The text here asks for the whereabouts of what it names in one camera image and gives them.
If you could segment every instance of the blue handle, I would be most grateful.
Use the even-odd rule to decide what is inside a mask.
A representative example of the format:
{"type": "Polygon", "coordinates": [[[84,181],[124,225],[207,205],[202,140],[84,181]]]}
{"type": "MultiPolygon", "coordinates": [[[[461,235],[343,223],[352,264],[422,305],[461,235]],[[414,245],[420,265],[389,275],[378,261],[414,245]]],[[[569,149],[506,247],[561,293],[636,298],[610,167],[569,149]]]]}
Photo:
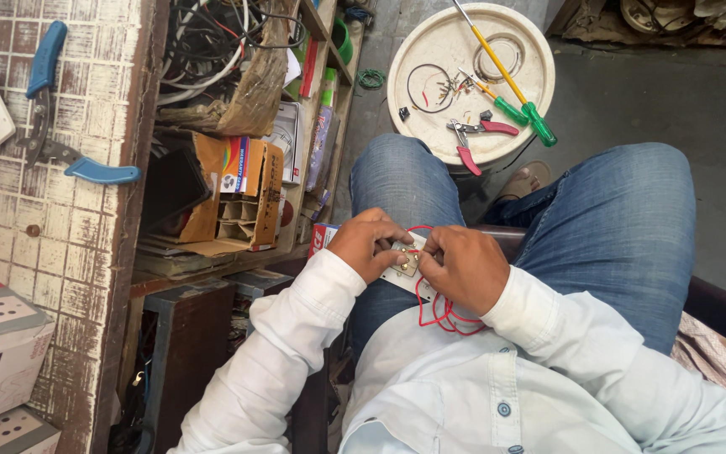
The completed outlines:
{"type": "Polygon", "coordinates": [[[142,170],[136,166],[111,167],[104,166],[92,158],[80,158],[63,172],[66,176],[76,176],[101,184],[120,184],[135,182],[142,176],[142,170]]]}
{"type": "Polygon", "coordinates": [[[30,85],[26,88],[27,99],[35,98],[38,90],[49,87],[55,82],[55,64],[65,39],[66,24],[56,20],[49,26],[47,34],[38,45],[35,57],[32,58],[30,85]]]}

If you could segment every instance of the tiled wall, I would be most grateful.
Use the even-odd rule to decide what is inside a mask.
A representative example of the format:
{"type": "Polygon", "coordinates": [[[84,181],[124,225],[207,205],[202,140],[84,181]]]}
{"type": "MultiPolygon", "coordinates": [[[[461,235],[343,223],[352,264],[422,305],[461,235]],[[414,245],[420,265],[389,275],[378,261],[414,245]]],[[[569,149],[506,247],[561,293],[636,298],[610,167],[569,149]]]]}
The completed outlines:
{"type": "Polygon", "coordinates": [[[0,281],[57,321],[31,406],[63,429],[58,452],[88,451],[105,317],[115,263],[116,186],[24,169],[32,102],[24,97],[32,55],[49,24],[68,26],[49,137],[118,165],[140,0],[0,0],[0,94],[17,126],[0,147],[0,281]],[[37,224],[41,234],[26,235],[37,224]]]}

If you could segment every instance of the hand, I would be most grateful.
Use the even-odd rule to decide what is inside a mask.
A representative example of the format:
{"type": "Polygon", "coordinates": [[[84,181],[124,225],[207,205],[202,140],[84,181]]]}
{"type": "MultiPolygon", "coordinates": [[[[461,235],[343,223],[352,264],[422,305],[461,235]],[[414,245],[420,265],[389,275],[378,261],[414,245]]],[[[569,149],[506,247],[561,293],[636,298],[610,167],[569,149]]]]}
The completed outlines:
{"type": "Polygon", "coordinates": [[[382,209],[367,209],[344,222],[327,249],[341,258],[366,282],[374,282],[386,268],[408,261],[405,253],[391,249],[387,239],[412,244],[413,237],[391,221],[382,209]]]}
{"type": "Polygon", "coordinates": [[[431,230],[418,256],[418,270],[428,283],[479,317],[498,302],[509,279],[509,264],[495,239],[459,225],[431,230]]]}

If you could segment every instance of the blue jeans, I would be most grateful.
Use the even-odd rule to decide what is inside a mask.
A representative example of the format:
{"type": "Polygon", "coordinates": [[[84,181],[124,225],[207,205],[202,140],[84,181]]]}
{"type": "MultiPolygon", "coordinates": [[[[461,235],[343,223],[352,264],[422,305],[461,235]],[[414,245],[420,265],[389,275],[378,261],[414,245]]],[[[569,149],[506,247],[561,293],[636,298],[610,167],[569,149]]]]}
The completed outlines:
{"type": "MultiPolygon", "coordinates": [[[[445,164],[418,139],[373,139],[352,168],[349,190],[353,215],[380,207],[403,227],[464,225],[445,164]]],[[[587,290],[645,345],[671,353],[694,266],[694,188],[679,150],[611,148],[520,200],[498,202],[484,222],[528,229],[514,266],[562,294],[587,290]]],[[[384,280],[368,285],[350,319],[355,355],[380,325],[415,304],[414,294],[384,280]]]]}

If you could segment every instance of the white shirt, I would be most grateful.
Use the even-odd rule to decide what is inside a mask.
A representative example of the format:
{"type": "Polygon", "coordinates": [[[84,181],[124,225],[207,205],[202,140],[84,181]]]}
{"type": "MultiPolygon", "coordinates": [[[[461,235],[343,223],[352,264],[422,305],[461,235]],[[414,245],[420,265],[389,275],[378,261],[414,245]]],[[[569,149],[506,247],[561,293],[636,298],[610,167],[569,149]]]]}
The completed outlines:
{"type": "MultiPolygon", "coordinates": [[[[365,288],[321,250],[290,288],[256,300],[256,330],[168,454],[287,452],[285,415],[365,288]]],[[[494,329],[447,333],[418,326],[417,305],[384,323],[360,357],[340,451],[726,452],[726,391],[643,346],[589,293],[560,295],[512,267],[481,319],[494,329]]]]}

